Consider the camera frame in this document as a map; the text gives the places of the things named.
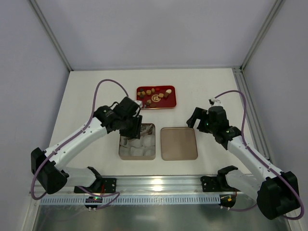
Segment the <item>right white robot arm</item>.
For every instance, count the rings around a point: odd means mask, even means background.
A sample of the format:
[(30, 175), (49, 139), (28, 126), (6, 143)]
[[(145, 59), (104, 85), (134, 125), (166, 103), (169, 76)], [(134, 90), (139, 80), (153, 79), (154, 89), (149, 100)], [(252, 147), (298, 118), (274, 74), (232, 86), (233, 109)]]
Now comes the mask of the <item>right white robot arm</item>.
[(291, 172), (284, 172), (258, 151), (250, 147), (244, 134), (229, 125), (226, 111), (222, 106), (212, 106), (208, 110), (196, 107), (187, 125), (212, 134), (215, 141), (235, 155), (253, 177), (243, 174), (238, 168), (229, 166), (221, 169), (218, 176), (223, 178), (223, 186), (238, 189), (253, 199), (261, 213), (270, 220), (300, 209), (295, 219), (302, 218), (305, 209), (299, 196), (298, 180)]

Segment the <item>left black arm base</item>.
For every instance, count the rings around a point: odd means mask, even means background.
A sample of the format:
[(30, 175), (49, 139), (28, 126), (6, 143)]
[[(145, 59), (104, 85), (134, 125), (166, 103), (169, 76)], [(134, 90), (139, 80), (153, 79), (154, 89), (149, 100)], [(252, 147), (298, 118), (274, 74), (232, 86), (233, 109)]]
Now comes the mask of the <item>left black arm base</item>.
[(115, 193), (116, 192), (116, 178), (103, 178), (99, 172), (93, 167), (88, 169), (94, 174), (95, 181), (89, 187), (82, 186), (90, 193)]

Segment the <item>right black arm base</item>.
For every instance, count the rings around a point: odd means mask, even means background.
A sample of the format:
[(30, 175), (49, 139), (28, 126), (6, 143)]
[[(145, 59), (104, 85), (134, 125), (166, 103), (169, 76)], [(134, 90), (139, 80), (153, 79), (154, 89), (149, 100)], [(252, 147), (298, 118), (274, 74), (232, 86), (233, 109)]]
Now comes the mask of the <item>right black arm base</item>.
[(203, 192), (234, 192), (235, 188), (231, 187), (226, 180), (226, 175), (234, 170), (238, 170), (238, 168), (228, 166), (218, 170), (216, 176), (202, 176), (200, 181)]

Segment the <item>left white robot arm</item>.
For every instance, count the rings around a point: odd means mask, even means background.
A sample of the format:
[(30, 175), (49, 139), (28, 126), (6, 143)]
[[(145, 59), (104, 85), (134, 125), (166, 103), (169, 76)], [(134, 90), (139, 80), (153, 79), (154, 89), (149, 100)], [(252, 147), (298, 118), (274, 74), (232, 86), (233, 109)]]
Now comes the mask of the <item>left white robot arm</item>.
[(104, 180), (93, 167), (71, 168), (68, 163), (96, 140), (113, 131), (122, 137), (140, 138), (142, 116), (141, 101), (125, 97), (112, 106), (101, 106), (93, 112), (89, 122), (52, 147), (36, 148), (31, 152), (31, 171), (46, 194), (54, 194), (64, 186), (74, 187), (76, 192), (86, 190), (99, 193)]

